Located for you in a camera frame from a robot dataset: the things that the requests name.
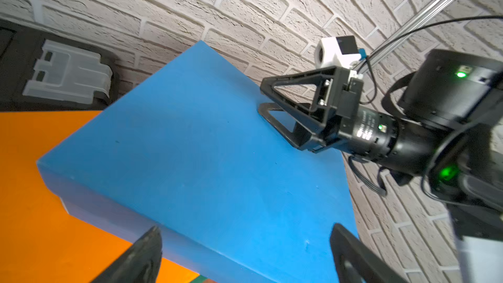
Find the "orange shoebox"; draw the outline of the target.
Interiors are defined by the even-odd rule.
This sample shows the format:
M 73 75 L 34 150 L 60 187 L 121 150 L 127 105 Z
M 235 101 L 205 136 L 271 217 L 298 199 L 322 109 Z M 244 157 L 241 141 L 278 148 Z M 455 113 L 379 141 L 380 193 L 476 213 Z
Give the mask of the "orange shoebox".
M 1 114 L 1 281 L 89 282 L 130 246 L 70 216 L 36 162 L 94 111 Z

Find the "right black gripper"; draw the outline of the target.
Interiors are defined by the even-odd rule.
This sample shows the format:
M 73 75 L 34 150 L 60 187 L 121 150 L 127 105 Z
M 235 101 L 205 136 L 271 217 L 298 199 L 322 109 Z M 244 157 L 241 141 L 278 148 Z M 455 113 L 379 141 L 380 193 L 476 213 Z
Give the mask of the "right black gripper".
M 292 147 L 315 153 L 334 148 L 357 159 L 380 161 L 398 141 L 399 123 L 392 116 L 360 103 L 363 81 L 348 78 L 340 85 L 340 68 L 266 77 L 260 83 L 267 100 L 258 113 Z M 322 139 L 288 112 L 335 112 L 320 133 Z

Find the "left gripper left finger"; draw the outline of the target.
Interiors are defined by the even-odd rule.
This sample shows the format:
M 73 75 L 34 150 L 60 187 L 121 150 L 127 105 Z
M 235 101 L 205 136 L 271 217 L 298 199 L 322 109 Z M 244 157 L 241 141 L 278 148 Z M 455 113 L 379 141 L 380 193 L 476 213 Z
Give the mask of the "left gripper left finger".
M 161 230 L 153 226 L 92 280 L 92 283 L 156 282 L 161 261 Z

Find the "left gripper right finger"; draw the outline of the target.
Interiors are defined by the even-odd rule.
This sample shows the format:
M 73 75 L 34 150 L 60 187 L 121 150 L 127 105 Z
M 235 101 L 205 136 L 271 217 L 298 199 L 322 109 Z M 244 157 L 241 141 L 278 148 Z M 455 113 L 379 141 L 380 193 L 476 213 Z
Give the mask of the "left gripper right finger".
M 333 226 L 330 246 L 339 282 L 407 282 L 341 224 Z

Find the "blue shoebox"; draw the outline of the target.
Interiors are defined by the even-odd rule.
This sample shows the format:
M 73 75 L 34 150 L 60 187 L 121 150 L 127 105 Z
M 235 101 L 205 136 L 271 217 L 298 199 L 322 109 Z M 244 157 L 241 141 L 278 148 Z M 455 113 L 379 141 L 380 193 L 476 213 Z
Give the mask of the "blue shoebox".
M 68 213 L 217 282 L 337 282 L 357 227 L 342 154 L 288 144 L 259 87 L 203 42 L 37 161 Z

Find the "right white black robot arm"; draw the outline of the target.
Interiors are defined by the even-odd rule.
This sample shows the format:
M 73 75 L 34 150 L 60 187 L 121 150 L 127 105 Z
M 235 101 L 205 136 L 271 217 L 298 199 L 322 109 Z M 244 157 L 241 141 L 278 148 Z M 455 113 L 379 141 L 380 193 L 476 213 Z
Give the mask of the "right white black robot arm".
M 364 82 L 352 69 L 328 66 L 269 77 L 259 114 L 296 149 L 348 153 L 348 165 L 374 162 L 399 186 L 420 178 L 453 224 L 462 279 L 502 280 L 502 155 L 491 149 L 502 119 L 502 63 L 434 49 L 402 77 L 382 111 L 360 102 Z

